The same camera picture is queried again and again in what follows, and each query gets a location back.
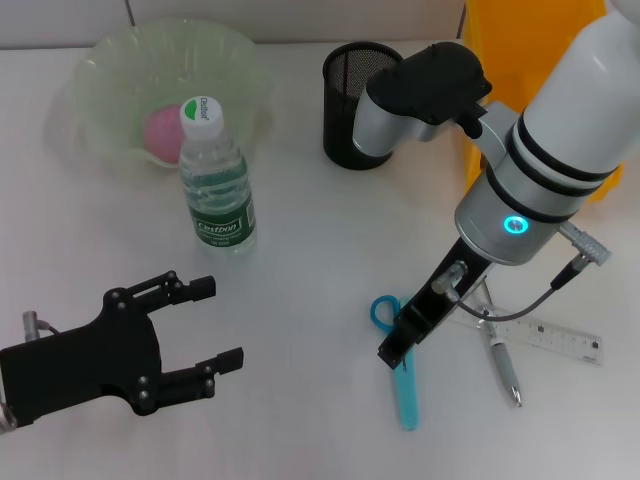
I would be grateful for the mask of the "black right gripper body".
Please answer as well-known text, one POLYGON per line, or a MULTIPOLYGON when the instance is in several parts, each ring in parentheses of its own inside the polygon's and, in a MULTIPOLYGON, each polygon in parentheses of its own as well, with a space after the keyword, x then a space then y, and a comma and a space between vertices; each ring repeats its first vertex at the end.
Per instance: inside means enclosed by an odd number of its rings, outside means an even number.
POLYGON ((412 326, 437 326, 488 272, 492 263, 459 238, 406 305, 412 326))

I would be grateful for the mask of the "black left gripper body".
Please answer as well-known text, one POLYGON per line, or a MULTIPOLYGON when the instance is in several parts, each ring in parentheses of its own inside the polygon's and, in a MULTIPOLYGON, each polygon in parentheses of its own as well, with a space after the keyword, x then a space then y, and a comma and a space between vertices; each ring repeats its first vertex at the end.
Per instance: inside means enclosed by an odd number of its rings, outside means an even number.
POLYGON ((138 299, 118 288, 92 322, 3 349, 1 377, 18 428, 105 396, 147 416, 158 410, 159 344, 138 299))

